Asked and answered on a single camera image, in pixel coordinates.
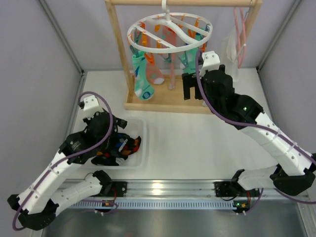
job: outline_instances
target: wooden base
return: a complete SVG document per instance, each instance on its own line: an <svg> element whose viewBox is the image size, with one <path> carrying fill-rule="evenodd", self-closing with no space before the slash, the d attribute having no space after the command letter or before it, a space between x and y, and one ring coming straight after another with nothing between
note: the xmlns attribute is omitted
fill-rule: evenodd
<svg viewBox="0 0 316 237"><path fill-rule="evenodd" d="M202 105L202 100L194 98L194 88L191 88L191 99L183 99L183 84L181 76L176 76L175 89L170 90L170 75L164 75L165 82L153 85L155 93L149 100L140 100L134 92L130 95L127 91L124 107L127 110L174 112L190 114L210 114L208 107Z"/></svg>

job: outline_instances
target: gray floor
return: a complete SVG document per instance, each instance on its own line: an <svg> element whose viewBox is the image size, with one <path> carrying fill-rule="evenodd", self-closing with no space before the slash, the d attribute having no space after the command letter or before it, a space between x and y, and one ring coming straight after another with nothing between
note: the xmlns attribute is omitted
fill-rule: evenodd
<svg viewBox="0 0 316 237"><path fill-rule="evenodd" d="M66 210L43 237L304 237L297 205L261 201L247 216L216 210L119 210L102 217Z"/></svg>

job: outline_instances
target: robotic arm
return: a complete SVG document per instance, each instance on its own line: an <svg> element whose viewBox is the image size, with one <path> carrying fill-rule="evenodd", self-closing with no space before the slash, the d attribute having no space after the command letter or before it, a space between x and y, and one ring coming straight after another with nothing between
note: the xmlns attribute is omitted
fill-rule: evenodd
<svg viewBox="0 0 316 237"><path fill-rule="evenodd" d="M214 51L198 57L196 68L196 74L182 74L184 99L190 98L190 87L195 87L196 99L204 99L213 113L254 139L278 162L264 169L238 170L228 184L223 182L225 189L241 196L256 188L277 188L295 196L309 188L315 179L316 154L287 137L253 98L235 93L233 79L225 74L225 66L220 65Z"/></svg>
<svg viewBox="0 0 316 237"><path fill-rule="evenodd" d="M57 191L69 175L106 146L102 140L105 141L117 126L125 128L127 125L127 121L113 116L111 110L109 113L103 110L94 95L84 98L80 107L87 113L83 120L87 124L85 130L70 134L37 180L24 192L11 195L8 199L24 228L41 230L69 206L89 196L105 196L111 188L111 178L99 170L81 183Z"/></svg>

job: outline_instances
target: plastic bin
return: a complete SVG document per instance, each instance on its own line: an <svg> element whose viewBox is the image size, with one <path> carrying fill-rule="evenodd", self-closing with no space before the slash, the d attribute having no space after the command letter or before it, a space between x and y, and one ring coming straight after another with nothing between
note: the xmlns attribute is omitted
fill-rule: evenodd
<svg viewBox="0 0 316 237"><path fill-rule="evenodd" d="M139 117L126 117L122 118L127 121L127 126L125 129L118 128L119 132L123 132L128 134L132 138L137 138L140 136L142 138L142 143L139 147L139 150L129 155L127 160L124 161L119 166L101 166L94 165L91 163L92 159L89 159L84 165L85 168L93 168L93 169L139 169L145 164L145 159L147 156L147 146L148 146L148 129L147 122L143 118Z"/></svg>

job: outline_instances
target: wooden frame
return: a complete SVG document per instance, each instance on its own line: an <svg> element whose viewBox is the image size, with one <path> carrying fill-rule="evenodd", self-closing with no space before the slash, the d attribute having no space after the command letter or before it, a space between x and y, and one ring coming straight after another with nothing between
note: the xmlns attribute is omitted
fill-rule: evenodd
<svg viewBox="0 0 316 237"><path fill-rule="evenodd" d="M118 44L120 60L127 83L127 94L124 107L127 110L158 111L209 114L208 108L202 105L202 101L183 99L183 88L181 76L176 76L176 88L168 89L168 75L165 75L166 82L162 85L153 85L155 94L148 101L142 101L134 93L134 76L130 73L128 60L124 50L123 37L119 27L116 5L161 5L161 0L105 0L111 25ZM249 7L249 13L245 21L246 37L248 38L254 22L262 5L262 0L167 0L168 6L230 6L230 7Z"/></svg>

